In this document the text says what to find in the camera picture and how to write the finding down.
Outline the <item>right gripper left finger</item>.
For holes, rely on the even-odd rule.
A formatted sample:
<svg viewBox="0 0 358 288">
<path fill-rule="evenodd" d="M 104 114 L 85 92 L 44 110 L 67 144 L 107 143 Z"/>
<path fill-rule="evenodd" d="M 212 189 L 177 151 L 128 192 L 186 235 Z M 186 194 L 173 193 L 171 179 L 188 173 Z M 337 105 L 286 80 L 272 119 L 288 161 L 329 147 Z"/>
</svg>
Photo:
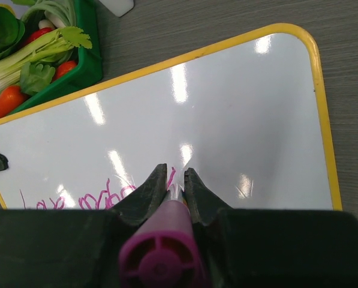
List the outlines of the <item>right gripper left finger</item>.
<svg viewBox="0 0 358 288">
<path fill-rule="evenodd" d="M 0 209 L 0 287 L 118 287 L 118 253 L 166 194 L 167 166 L 105 210 Z"/>
</svg>

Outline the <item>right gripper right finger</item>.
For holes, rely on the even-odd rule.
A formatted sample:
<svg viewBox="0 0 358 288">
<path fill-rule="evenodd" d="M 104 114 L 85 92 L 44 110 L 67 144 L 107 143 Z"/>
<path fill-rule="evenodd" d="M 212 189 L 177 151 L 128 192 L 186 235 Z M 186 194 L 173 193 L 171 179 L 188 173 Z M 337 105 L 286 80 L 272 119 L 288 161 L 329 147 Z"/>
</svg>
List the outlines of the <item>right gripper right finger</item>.
<svg viewBox="0 0 358 288">
<path fill-rule="evenodd" d="M 232 208 L 192 168 L 184 191 L 215 287 L 358 287 L 354 215 Z"/>
</svg>

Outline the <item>white marker purple cap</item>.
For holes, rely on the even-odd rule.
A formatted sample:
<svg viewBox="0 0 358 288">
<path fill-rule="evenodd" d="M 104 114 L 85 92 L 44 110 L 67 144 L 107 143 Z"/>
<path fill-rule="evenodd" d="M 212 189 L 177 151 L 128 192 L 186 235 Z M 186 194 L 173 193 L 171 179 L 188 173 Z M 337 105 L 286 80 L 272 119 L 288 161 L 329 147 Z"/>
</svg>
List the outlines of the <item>white marker purple cap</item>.
<svg viewBox="0 0 358 288">
<path fill-rule="evenodd" d="M 164 200 L 119 252 L 121 287 L 210 287 L 183 188 Z"/>
</svg>

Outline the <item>orange framed whiteboard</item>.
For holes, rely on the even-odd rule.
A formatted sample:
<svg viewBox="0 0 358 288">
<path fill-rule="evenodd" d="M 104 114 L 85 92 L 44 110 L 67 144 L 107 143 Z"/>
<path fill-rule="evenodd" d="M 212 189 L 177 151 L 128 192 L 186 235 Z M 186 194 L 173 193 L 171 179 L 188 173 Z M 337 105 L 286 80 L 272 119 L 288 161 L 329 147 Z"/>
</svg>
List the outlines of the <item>orange framed whiteboard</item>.
<svg viewBox="0 0 358 288">
<path fill-rule="evenodd" d="M 235 208 L 341 210 L 318 46 L 277 23 L 0 119 L 0 205 L 103 209 L 160 163 Z"/>
</svg>

